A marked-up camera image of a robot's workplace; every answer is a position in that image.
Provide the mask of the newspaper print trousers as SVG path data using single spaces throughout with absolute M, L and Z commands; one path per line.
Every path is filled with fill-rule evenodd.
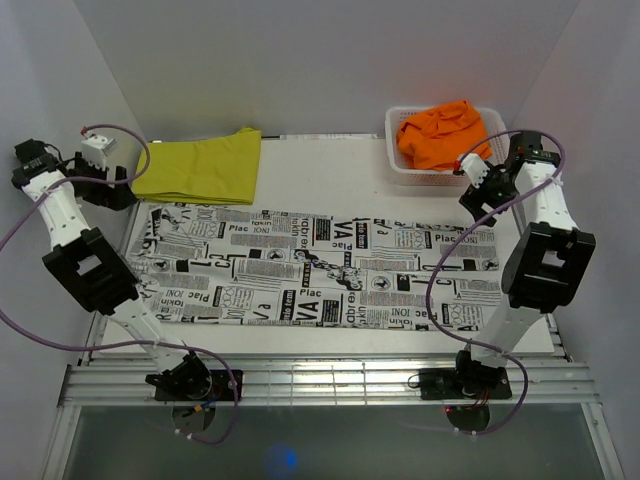
M 488 230 L 146 203 L 126 249 L 163 322 L 480 330 L 501 298 Z

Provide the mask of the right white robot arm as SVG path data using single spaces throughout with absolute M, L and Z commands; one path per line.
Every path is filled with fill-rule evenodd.
M 458 162 L 470 182 L 459 202 L 474 220 L 494 225 L 487 214 L 499 207 L 513 208 L 521 220 L 520 239 L 503 267 L 501 302 L 456 356 L 451 382 L 464 397 L 506 385 L 507 354 L 533 324 L 573 300 L 594 253 L 594 235 L 579 229 L 565 202 L 561 160 L 544 149 L 541 133 L 521 131 L 501 164 L 477 155 Z

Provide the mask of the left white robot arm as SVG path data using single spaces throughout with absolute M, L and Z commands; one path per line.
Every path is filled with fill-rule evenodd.
M 169 334 L 149 310 L 139 291 L 140 280 L 99 228 L 90 226 L 78 198 L 114 211 L 135 202 L 125 180 L 127 171 L 111 171 L 107 158 L 115 142 L 92 135 L 68 160 L 43 141 L 15 146 L 19 162 L 12 185 L 37 205 L 50 237 L 46 269 L 82 308 L 98 312 L 142 343 L 156 371 L 146 381 L 179 400 L 209 398 L 213 380 L 199 356 Z

